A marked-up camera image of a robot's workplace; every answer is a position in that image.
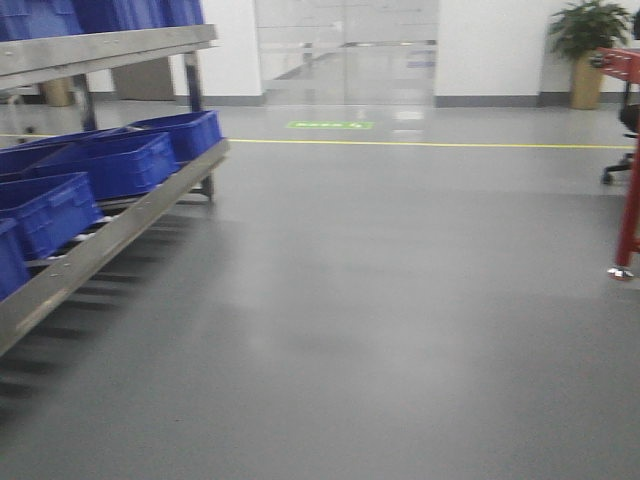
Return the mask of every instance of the white wall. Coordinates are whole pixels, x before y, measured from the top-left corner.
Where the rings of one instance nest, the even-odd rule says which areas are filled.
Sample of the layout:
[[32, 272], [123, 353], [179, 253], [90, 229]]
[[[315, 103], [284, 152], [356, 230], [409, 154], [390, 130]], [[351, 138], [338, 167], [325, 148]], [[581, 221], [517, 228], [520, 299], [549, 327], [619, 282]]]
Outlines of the white wall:
[[[216, 25], [214, 48], [198, 52], [205, 96], [260, 96], [260, 62], [253, 0], [201, 0], [205, 22]], [[171, 58], [176, 95], [187, 94], [182, 56]], [[94, 92], [115, 90], [109, 71], [89, 76]]]
[[[630, 12], [637, 1], [616, 0]], [[570, 66], [550, 53], [551, 15], [565, 0], [442, 0], [436, 96], [537, 96], [568, 92]], [[620, 91], [606, 79], [604, 91]]]

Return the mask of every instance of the plastic crate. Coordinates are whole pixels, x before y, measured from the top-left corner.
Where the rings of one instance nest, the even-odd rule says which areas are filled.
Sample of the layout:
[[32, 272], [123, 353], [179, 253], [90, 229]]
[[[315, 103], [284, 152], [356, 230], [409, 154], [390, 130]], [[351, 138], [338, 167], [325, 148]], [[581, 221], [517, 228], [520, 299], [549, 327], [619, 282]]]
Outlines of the plastic crate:
[[166, 133], [96, 137], [63, 148], [35, 165], [36, 175], [87, 172], [98, 200], [153, 190], [178, 170]]
[[220, 126], [218, 112], [209, 110], [204, 112], [184, 113], [170, 117], [150, 118], [131, 123], [116, 132], [166, 132], [171, 135], [171, 144], [180, 165], [199, 157], [220, 140]]
[[87, 33], [165, 26], [160, 0], [72, 0]]
[[66, 144], [9, 147], [0, 150], [0, 183], [33, 177], [33, 166]]
[[0, 220], [0, 301], [29, 281], [29, 272], [18, 246], [16, 225], [13, 219]]
[[48, 257], [102, 216], [85, 173], [0, 184], [0, 218], [18, 223], [27, 260]]
[[71, 0], [0, 2], [0, 40], [27, 40], [82, 33]]
[[167, 27], [204, 23], [200, 0], [162, 0], [162, 11]]

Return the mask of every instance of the black office chair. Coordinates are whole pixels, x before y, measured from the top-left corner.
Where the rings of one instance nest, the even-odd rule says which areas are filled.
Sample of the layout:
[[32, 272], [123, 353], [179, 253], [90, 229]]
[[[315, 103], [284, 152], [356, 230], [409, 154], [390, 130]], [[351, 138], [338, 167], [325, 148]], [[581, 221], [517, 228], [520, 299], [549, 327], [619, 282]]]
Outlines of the black office chair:
[[[627, 138], [638, 138], [638, 116], [640, 115], [640, 105], [629, 104], [629, 97], [631, 94], [631, 84], [629, 82], [626, 83], [623, 99], [622, 99], [622, 109], [620, 109], [619, 118], [620, 121], [627, 127], [627, 129], [632, 133], [625, 133], [624, 136]], [[624, 172], [631, 170], [631, 162], [633, 160], [633, 153], [625, 153], [620, 159], [620, 161], [616, 165], [611, 165], [606, 167], [602, 172], [602, 177], [600, 181], [604, 185], [611, 185], [613, 183], [613, 172]]]

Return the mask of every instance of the glass door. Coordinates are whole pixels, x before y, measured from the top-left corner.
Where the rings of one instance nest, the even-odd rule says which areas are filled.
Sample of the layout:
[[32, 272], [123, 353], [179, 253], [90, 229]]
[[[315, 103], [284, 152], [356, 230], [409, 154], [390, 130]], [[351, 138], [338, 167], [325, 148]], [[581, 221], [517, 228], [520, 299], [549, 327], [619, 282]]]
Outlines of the glass door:
[[256, 0], [272, 105], [428, 105], [438, 0]]

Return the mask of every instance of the metal shelf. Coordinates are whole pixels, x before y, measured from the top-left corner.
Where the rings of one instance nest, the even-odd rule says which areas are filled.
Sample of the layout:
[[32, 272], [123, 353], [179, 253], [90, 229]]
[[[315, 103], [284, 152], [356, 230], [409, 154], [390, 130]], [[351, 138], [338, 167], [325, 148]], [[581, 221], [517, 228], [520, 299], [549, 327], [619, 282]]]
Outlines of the metal shelf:
[[181, 196], [207, 178], [222, 163], [228, 150], [227, 140], [222, 140], [1, 301], [0, 356], [135, 240]]
[[[216, 38], [213, 25], [196, 25], [2, 42], [0, 89], [73, 76], [83, 127], [95, 130], [85, 74], [184, 54], [189, 103], [192, 111], [200, 111], [202, 95], [195, 51], [211, 47]], [[202, 186], [199, 192], [211, 199], [211, 172], [228, 150], [228, 141], [222, 140], [158, 188], [128, 203], [113, 221], [101, 224], [68, 253], [46, 262], [44, 270], [0, 301], [0, 356], [198, 183]]]
[[0, 43], [0, 90], [211, 47], [214, 25]]

